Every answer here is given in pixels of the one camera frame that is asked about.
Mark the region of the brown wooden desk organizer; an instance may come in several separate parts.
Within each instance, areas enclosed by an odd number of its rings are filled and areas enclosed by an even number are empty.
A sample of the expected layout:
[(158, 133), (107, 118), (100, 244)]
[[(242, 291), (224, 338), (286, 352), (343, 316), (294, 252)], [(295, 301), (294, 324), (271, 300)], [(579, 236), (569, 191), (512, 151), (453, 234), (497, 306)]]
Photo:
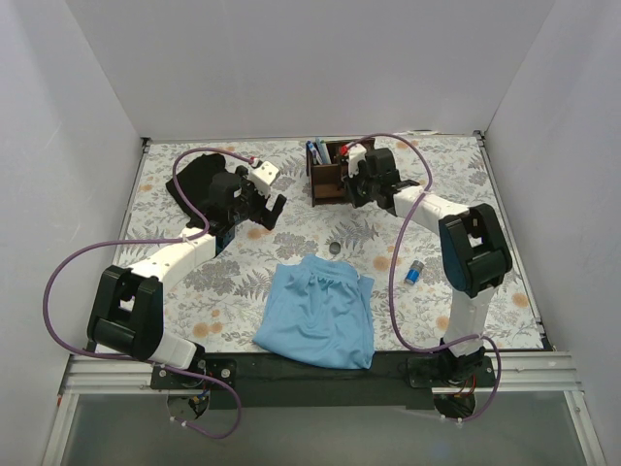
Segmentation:
[(369, 200), (365, 200), (361, 194), (355, 192), (353, 182), (349, 181), (341, 164), (340, 147), (350, 143), (350, 140), (323, 142), (327, 145), (333, 161), (330, 165), (310, 166), (305, 143), (306, 173), (310, 178), (311, 205), (316, 207), (329, 204), (350, 204), (358, 208), (369, 203)]

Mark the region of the light blue shorts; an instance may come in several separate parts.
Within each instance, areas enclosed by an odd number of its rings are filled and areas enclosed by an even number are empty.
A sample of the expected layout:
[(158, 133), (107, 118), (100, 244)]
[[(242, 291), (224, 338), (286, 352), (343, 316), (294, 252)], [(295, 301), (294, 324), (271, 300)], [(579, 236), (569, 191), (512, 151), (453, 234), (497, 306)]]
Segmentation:
[(374, 284), (346, 262), (313, 254), (279, 264), (253, 343), (320, 368), (367, 370), (375, 354)]

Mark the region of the aluminium frame rail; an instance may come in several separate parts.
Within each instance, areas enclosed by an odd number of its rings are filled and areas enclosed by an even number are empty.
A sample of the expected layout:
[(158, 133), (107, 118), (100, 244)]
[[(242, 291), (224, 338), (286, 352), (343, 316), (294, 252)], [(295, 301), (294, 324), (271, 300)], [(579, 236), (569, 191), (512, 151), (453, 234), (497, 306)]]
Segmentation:
[(44, 465), (131, 465), (168, 426), (166, 394), (136, 362), (72, 356), (57, 396)]

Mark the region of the floral tablecloth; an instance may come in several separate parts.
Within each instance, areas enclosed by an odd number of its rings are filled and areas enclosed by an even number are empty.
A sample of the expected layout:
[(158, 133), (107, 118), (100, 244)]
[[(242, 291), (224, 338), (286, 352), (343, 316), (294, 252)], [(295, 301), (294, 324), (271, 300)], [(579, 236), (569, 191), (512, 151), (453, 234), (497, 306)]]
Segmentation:
[(316, 205), (299, 141), (237, 142), (279, 169), (286, 204), (273, 229), (243, 222), (216, 258), (167, 282), (166, 330), (209, 352), (271, 351), (327, 367), (407, 346), (448, 341), (458, 350), (539, 350), (543, 343), (520, 272), (488, 289), (486, 320), (459, 332), (474, 306), (460, 305), (444, 271), (440, 199), (425, 193), (432, 174), (441, 193), (471, 206), (495, 196), (474, 138), (431, 138), (407, 148), (381, 139), (414, 187), (397, 214), (376, 204)]

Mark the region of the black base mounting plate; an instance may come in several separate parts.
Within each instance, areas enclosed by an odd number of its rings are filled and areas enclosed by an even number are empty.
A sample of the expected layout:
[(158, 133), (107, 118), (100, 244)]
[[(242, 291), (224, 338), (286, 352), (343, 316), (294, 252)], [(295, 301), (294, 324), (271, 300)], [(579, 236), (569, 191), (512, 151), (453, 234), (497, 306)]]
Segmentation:
[(245, 408), (314, 408), (401, 406), (434, 408), (434, 389), (453, 392), (464, 382), (491, 388), (495, 382), (488, 355), (466, 369), (448, 373), (448, 365), (432, 354), (379, 351), (369, 369), (337, 370), (314, 367), (268, 353), (206, 354), (195, 369), (224, 383), (205, 383), (156, 368), (150, 388), (196, 397), (209, 392), (210, 408), (233, 410), (233, 388)]

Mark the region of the black folded cloth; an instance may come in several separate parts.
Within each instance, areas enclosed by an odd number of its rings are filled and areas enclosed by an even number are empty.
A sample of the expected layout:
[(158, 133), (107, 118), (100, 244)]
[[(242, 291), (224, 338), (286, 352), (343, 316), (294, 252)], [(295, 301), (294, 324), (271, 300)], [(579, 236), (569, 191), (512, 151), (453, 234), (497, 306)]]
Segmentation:
[[(225, 158), (221, 154), (202, 154), (177, 173), (178, 184), (187, 200), (204, 215), (209, 199), (213, 177), (226, 171)], [(187, 227), (203, 229), (205, 223), (194, 213), (179, 195), (173, 179), (166, 182), (166, 189), (182, 211), (189, 216)]]

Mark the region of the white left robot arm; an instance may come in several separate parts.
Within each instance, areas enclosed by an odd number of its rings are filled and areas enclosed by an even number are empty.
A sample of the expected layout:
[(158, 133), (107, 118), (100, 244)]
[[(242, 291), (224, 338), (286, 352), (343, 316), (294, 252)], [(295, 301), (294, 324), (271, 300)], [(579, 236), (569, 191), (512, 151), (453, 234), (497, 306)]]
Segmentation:
[(207, 375), (198, 358), (201, 346), (165, 328), (164, 298), (194, 269), (221, 254), (235, 238), (237, 225), (251, 220), (272, 230), (286, 197), (279, 195), (267, 208), (279, 169), (263, 161), (247, 170), (239, 166), (212, 177), (202, 212), (210, 223), (207, 232), (193, 219), (177, 243), (127, 268), (110, 266), (101, 277), (87, 325), (90, 341), (131, 356), (173, 367), (173, 376), (187, 388), (199, 386)]

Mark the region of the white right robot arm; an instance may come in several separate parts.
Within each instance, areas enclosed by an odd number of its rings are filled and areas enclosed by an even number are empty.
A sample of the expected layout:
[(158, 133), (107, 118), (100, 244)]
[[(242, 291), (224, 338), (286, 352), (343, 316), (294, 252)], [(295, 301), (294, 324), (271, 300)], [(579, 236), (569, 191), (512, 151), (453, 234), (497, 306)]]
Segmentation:
[(397, 169), (387, 148), (349, 143), (340, 149), (343, 185), (353, 207), (375, 203), (404, 222), (436, 234), (442, 268), (452, 288), (448, 324), (438, 346), (426, 349), (434, 381), (461, 385), (482, 366), (483, 333), (492, 298), (512, 268), (495, 210), (445, 200)]

